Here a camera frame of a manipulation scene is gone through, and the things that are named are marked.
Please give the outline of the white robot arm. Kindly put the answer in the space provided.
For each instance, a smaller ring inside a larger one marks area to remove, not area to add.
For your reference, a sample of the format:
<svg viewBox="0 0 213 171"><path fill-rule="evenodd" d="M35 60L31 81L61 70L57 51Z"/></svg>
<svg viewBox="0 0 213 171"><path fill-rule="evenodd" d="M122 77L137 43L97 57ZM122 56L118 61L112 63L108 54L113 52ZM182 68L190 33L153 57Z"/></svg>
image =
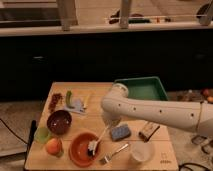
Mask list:
<svg viewBox="0 0 213 171"><path fill-rule="evenodd" d="M101 100L104 112L124 115L213 137L213 105L205 102L137 100L128 98L128 88L113 84Z"/></svg>

